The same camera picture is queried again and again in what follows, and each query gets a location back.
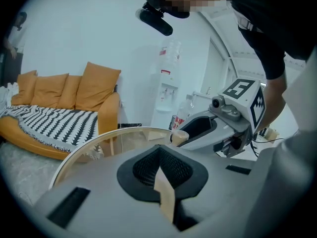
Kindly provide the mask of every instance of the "white rug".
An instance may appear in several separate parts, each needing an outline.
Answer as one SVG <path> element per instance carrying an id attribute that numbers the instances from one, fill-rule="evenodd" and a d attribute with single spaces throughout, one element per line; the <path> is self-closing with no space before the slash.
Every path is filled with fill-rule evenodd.
<path id="1" fill-rule="evenodd" d="M 28 152 L 8 142 L 0 147 L 1 174 L 11 192 L 30 205 L 48 190 L 60 164 L 60 160 Z"/>

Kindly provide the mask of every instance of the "orange sofa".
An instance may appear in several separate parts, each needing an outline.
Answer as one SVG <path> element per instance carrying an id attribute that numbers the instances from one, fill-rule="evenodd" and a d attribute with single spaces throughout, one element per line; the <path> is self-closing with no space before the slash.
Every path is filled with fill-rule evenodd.
<path id="1" fill-rule="evenodd" d="M 38 77 L 36 71 L 19 75 L 19 94 L 13 105 L 98 111 L 98 133 L 117 129 L 120 96 L 113 92 L 121 70 L 88 63 L 83 76 Z M 63 160 L 67 152 L 44 145 L 25 134 L 12 117 L 0 118 L 0 136 L 30 152 Z"/>

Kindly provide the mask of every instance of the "black headset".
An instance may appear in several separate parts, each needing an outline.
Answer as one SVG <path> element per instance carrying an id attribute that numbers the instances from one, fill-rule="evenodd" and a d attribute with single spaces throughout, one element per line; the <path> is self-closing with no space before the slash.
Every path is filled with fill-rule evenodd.
<path id="1" fill-rule="evenodd" d="M 177 18 L 188 18 L 190 14 L 189 12 L 179 12 L 176 7 L 170 6 L 165 0 L 147 0 L 142 9 L 137 11 L 137 17 L 165 36 L 169 36 L 173 33 L 173 28 L 163 20 L 165 12 Z"/>

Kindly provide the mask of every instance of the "camera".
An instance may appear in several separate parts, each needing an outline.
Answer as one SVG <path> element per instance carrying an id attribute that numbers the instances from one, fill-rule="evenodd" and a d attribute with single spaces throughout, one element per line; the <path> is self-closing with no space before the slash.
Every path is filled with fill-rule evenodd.
<path id="1" fill-rule="evenodd" d="M 142 9 L 137 11 L 137 17 L 144 23 L 157 29 L 165 36 L 170 36 L 173 33 L 173 28 L 163 20 L 164 11 L 155 9 L 148 2 L 146 2 Z"/>
<path id="2" fill-rule="evenodd" d="M 218 108 L 219 105 L 220 105 L 219 100 L 213 100 L 212 101 L 212 105 L 213 105 L 214 108 Z"/>

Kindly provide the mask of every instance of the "white door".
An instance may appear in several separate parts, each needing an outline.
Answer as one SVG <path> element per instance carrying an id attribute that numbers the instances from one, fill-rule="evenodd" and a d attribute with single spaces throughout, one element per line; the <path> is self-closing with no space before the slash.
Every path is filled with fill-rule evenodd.
<path id="1" fill-rule="evenodd" d="M 225 86 L 229 86 L 234 80 L 236 80 L 236 78 L 237 77 L 233 71 L 232 66 L 229 66 Z"/>
<path id="2" fill-rule="evenodd" d="M 201 93 L 206 94 L 209 87 L 208 93 L 211 96 L 216 96 L 220 86 L 221 73 L 223 69 L 224 59 L 215 48 L 212 42 L 210 42 L 209 55 L 207 61 L 207 67 L 205 76 L 201 88 Z"/>

